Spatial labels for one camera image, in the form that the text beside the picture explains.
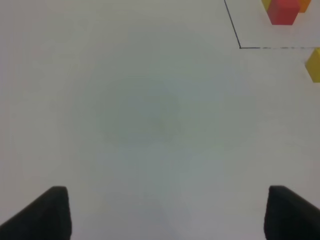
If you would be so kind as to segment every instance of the red block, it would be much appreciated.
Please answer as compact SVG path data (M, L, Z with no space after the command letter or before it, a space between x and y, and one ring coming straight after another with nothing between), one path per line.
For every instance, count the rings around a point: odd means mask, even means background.
M267 13L272 25L292 25L299 11L299 0L272 0Z

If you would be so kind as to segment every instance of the orange block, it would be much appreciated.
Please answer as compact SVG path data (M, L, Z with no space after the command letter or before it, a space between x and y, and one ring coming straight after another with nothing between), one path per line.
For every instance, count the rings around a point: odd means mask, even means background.
M300 2L300 13L305 13L309 7L311 0L299 0Z

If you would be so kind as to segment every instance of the yellow block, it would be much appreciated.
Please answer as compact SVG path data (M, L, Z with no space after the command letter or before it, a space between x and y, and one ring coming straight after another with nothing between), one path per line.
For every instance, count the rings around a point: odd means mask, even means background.
M262 0L262 3L263 3L265 10L268 11L271 0Z
M314 83L320 83L320 48L316 48L305 64Z
M300 2L300 13L305 13L309 7L311 0L299 0Z

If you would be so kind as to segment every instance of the black line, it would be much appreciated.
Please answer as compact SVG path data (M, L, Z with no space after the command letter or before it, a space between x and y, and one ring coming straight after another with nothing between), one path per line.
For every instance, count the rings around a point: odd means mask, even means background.
M282 47L270 47L270 46L264 46L264 47L259 47L259 46L241 46L240 44L240 40L234 25L234 21L231 18L231 14L227 5L226 0L223 0L225 7L226 7L226 11L228 12L229 18L230 18L230 22L232 24L232 28L236 37L236 40L238 42L239 45L239 49L316 49L318 48L318 46L282 46Z
M243 46L241 49L316 49L317 47L313 46L281 46L281 47L258 47L258 46Z
M243 47L241 47L241 49L261 49L261 47L258 47L258 46L243 46Z
M240 44L240 41L239 41L239 38L238 38L237 31L236 31L236 29L235 29L234 21L232 21L232 18L231 18L231 15L230 15L229 8L228 8L228 5L227 5L226 0L224 0L224 4L225 4L226 10L227 10L227 12L228 12L228 15L229 15L229 18L230 18L230 21L231 21L232 27L233 27L233 31L234 31L234 34L235 34L236 40L238 41L239 48L240 48L240 49L242 49L241 44Z

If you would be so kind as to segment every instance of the wooden block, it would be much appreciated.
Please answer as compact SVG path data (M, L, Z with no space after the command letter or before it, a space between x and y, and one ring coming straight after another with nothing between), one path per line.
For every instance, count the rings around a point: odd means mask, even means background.
M314 83L320 83L320 48L316 48L305 64Z
M269 6L270 6L270 3L271 3L271 0L262 0L262 4L263 4L264 9L265 9L266 11L268 11Z
M293 25L299 11L299 0L272 0L267 13L272 25Z
M311 3L311 0L299 0L300 2L300 13L305 13Z

